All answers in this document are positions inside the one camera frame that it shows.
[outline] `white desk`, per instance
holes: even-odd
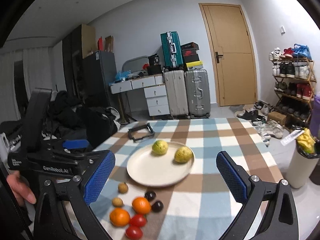
[[[148,111],[150,116],[170,114],[167,90],[165,88],[162,74],[141,77],[133,80],[115,83],[110,86],[112,94],[144,88],[144,95],[147,100]],[[121,114],[123,117],[122,104],[119,102]]]

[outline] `white plate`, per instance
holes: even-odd
[[[128,160],[129,176],[139,184],[148,187],[165,187],[173,185],[186,177],[193,166],[195,154],[187,163],[174,161],[176,151],[185,146],[178,142],[168,142],[165,155],[154,155],[152,144],[137,150]]]

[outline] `dark cherry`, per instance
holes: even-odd
[[[157,200],[156,202],[154,202],[154,204],[151,206],[151,209],[153,210],[153,212],[160,212],[161,210],[163,210],[163,203],[160,200]]]
[[[147,191],[144,194],[144,197],[150,202],[156,198],[156,193],[154,191]]]

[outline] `wooden door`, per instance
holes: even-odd
[[[252,45],[238,5],[203,5],[215,62],[220,106],[252,104],[256,74]]]

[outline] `wall switch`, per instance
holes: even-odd
[[[281,32],[281,35],[285,34],[285,29],[283,26],[280,27],[280,32]]]

